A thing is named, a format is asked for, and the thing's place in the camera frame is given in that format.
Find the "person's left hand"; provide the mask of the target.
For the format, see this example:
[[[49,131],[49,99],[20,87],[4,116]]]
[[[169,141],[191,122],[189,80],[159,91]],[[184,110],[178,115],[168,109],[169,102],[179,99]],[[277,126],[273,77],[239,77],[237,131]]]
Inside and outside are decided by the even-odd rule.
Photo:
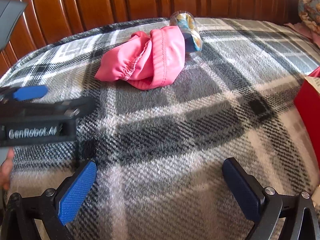
[[[1,188],[8,190],[10,187],[10,174],[13,168],[13,159],[14,159],[14,150],[13,148],[9,148],[7,157],[3,164],[1,165]]]

